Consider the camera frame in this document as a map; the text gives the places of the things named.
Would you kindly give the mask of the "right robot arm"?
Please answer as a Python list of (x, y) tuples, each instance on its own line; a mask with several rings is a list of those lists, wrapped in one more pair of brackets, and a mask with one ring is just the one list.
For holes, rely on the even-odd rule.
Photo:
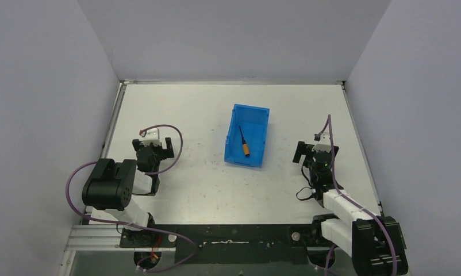
[(375, 214), (351, 199), (334, 183), (332, 159), (338, 147), (318, 141), (299, 141), (293, 156), (311, 191), (309, 199), (330, 210), (312, 221), (312, 240), (319, 246), (335, 245), (352, 260), (357, 275), (406, 275), (409, 265), (399, 223)]

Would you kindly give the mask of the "orange black screwdriver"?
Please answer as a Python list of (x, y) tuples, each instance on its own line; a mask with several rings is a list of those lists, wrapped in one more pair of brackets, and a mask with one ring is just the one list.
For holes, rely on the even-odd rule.
[(241, 136), (241, 143), (242, 143), (242, 148), (243, 148), (243, 153), (244, 153), (244, 156), (245, 157), (250, 157), (250, 150), (249, 150), (249, 147), (248, 147), (248, 144), (245, 140), (245, 137), (243, 135), (243, 131), (242, 131), (242, 128), (239, 127), (239, 130), (240, 130), (240, 136)]

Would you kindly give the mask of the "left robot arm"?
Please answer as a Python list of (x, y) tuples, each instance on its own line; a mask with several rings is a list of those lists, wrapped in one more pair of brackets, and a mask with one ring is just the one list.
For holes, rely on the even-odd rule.
[(162, 238), (162, 234), (149, 230), (155, 225), (153, 216), (132, 197), (154, 196), (157, 193), (160, 163), (175, 156), (171, 138), (167, 137), (165, 143), (163, 147), (158, 138), (134, 139), (135, 159), (122, 162), (100, 159), (83, 187), (82, 201), (85, 205), (103, 210), (124, 223), (122, 244), (150, 247), (158, 245)]

